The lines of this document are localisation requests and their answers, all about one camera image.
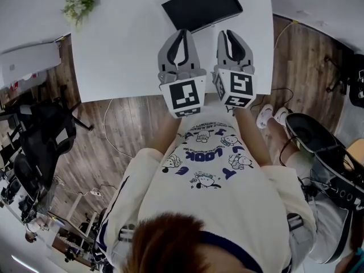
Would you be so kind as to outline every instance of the ceiling light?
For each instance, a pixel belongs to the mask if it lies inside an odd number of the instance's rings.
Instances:
[[[20,265],[23,265],[25,268],[28,268],[30,271],[33,271],[35,273],[39,273],[37,270],[35,270],[34,268],[30,267],[29,265],[26,265],[24,262],[20,261],[17,257],[11,255],[11,257],[17,261]]]

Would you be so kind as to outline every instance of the white sleeve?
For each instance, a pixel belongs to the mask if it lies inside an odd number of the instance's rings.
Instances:
[[[264,166],[262,171],[277,190],[287,215],[298,214],[303,226],[291,230],[289,245],[292,253],[292,270],[298,268],[312,250],[316,240],[316,221],[301,189],[295,169],[282,166]]]
[[[114,267],[121,263],[121,255],[125,256],[125,252],[115,251],[120,247],[119,232],[125,225],[137,225],[140,205],[162,158],[163,154],[157,150],[140,150],[129,163],[120,187],[105,212],[97,243]]]

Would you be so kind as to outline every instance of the wooden floor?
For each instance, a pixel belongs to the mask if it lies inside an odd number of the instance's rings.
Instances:
[[[287,25],[287,21],[274,18],[275,37]],[[47,89],[52,98],[57,97],[58,87],[66,84],[69,105],[79,100],[77,82],[72,61],[71,39],[61,44],[62,64],[48,71]],[[331,38],[293,24],[283,33],[274,54],[274,74],[272,88],[290,88],[294,97],[286,105],[295,112],[303,112],[315,117],[330,131],[334,131],[343,106],[344,97],[339,92],[326,93],[329,83],[337,77],[331,65],[324,62],[328,55],[341,62],[341,46]],[[272,91],[270,96],[258,96],[254,104],[263,99],[262,104],[253,107],[258,114],[263,104],[271,103],[279,108],[289,99],[287,90]],[[92,188],[101,188],[104,197],[88,193],[76,209],[74,221],[83,221],[84,213],[100,212],[111,200],[115,188],[119,186],[123,173],[130,161],[116,151],[106,140],[103,120],[110,100],[82,104],[74,115],[87,125],[93,124],[94,130],[87,132],[77,127],[77,138],[72,150],[62,155],[56,168],[64,182],[58,188],[52,203],[52,212],[65,217],[70,210],[76,193],[86,193]],[[158,122],[167,108],[161,96],[133,97],[114,99],[106,115],[105,129],[109,140],[120,151],[134,156],[146,146],[158,129]],[[263,135],[274,158],[276,150],[266,131]]]

